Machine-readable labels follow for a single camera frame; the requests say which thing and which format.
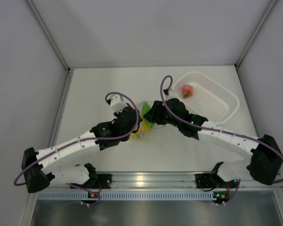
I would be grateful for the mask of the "green fake vegetable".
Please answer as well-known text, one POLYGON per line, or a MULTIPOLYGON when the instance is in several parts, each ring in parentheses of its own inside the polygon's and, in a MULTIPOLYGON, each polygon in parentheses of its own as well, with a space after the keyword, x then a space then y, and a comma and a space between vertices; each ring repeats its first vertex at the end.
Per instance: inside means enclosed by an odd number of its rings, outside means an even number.
POLYGON ((141 104, 140 104, 140 107, 141 107, 141 116, 144 117, 144 115, 146 113, 148 113, 151 109, 151 106, 148 104, 147 101, 143 101, 141 104))

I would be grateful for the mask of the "clear zip top bag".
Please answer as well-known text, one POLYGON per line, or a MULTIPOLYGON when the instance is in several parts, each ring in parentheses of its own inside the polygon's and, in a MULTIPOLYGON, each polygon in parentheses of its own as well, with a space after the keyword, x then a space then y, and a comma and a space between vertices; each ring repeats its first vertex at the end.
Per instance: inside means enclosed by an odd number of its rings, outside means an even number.
POLYGON ((130 135, 130 139, 145 139, 148 134, 153 130, 162 129, 165 125, 158 125, 156 123, 151 123, 144 118, 144 115, 150 111, 154 102, 153 101, 141 101, 137 104, 138 111, 141 116, 141 122, 136 127, 137 132, 130 135))

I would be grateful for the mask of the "red fake peach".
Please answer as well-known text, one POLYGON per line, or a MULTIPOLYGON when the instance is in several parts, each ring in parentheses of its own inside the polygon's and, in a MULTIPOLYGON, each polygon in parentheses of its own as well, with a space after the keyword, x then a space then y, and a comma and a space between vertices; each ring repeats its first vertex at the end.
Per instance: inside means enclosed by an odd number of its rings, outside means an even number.
POLYGON ((183 85, 181 88, 181 94, 184 99, 191 97, 194 94, 194 87, 191 85, 183 85))

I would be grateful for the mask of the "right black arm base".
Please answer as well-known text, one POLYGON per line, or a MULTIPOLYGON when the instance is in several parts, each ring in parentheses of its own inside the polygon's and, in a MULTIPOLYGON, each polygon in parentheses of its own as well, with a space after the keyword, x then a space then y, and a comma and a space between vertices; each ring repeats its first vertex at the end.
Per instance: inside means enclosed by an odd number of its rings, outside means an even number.
POLYGON ((225 187, 224 181, 212 173, 195 174, 196 187, 200 189, 215 189, 225 187))

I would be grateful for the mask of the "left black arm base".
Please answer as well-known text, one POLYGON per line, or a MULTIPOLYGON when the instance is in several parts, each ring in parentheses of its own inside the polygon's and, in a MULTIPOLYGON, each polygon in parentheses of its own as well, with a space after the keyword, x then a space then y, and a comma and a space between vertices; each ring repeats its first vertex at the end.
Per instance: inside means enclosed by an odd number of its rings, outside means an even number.
POLYGON ((84 184, 69 184, 71 188, 76 189, 110 189, 112 182, 112 174, 100 173, 97 174, 97 178, 91 178, 87 180, 84 184))

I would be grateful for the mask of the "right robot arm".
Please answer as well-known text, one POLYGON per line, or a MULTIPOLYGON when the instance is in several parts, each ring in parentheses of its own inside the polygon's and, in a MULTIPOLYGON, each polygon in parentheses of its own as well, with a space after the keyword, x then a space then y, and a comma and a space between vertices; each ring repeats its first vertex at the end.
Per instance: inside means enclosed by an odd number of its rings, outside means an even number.
POLYGON ((241 161, 218 162, 212 170, 211 183, 221 187, 228 181, 251 176, 264 184, 277 183, 283 155, 272 136, 249 137, 230 132, 207 118, 190 113, 177 98, 155 101, 144 118, 157 125, 170 124, 186 137, 222 147, 242 157, 241 161))

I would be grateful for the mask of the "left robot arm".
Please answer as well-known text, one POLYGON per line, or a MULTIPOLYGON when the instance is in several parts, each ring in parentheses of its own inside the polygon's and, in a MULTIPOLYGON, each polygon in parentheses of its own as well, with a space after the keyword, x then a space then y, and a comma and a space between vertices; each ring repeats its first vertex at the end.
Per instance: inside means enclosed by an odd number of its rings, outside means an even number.
POLYGON ((76 160, 129 140, 140 122, 139 111, 126 105, 114 116, 114 120, 99 123, 63 144, 42 150, 26 149, 21 168, 27 191, 36 193, 54 184, 82 190, 99 188, 95 167, 89 160, 84 163, 76 163, 76 160))

